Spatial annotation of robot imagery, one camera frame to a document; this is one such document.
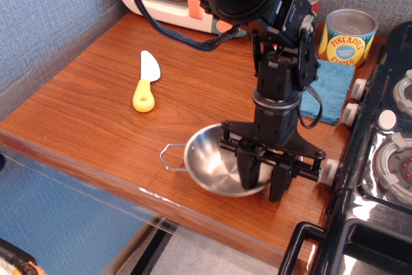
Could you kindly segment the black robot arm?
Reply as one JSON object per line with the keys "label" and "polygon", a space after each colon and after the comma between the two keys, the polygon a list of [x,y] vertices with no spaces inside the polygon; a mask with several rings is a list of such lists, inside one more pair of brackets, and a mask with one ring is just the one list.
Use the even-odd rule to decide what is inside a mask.
{"label": "black robot arm", "polygon": [[262,164],[271,165],[269,199],[277,202],[299,173],[317,176],[326,156],[297,130],[304,124],[302,95],[318,78],[312,5],[309,0],[199,1],[207,13],[252,39],[254,120],[224,121],[221,146],[234,152],[245,189],[257,186]]}

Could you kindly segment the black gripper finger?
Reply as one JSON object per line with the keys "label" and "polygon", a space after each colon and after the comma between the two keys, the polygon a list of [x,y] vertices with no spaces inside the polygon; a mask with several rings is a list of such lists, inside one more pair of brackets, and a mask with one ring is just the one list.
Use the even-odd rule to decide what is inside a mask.
{"label": "black gripper finger", "polygon": [[262,152],[249,149],[237,148],[236,157],[241,185],[244,189],[253,189],[257,186]]}
{"label": "black gripper finger", "polygon": [[269,200],[271,202],[279,202],[283,193],[288,188],[292,179],[290,166],[286,164],[278,164],[274,166],[271,174]]}

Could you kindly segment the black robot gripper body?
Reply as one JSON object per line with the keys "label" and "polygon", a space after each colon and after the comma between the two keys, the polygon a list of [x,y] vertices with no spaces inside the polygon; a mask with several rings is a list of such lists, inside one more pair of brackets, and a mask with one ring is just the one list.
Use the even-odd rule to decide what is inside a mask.
{"label": "black robot gripper body", "polygon": [[262,163],[274,168],[278,164],[290,166],[292,178],[303,176],[317,181],[321,174],[321,162],[326,153],[305,140],[297,125],[308,126],[301,115],[302,95],[287,100],[271,100],[254,94],[254,120],[240,122],[224,120],[221,146],[235,152],[237,148],[262,152]]}

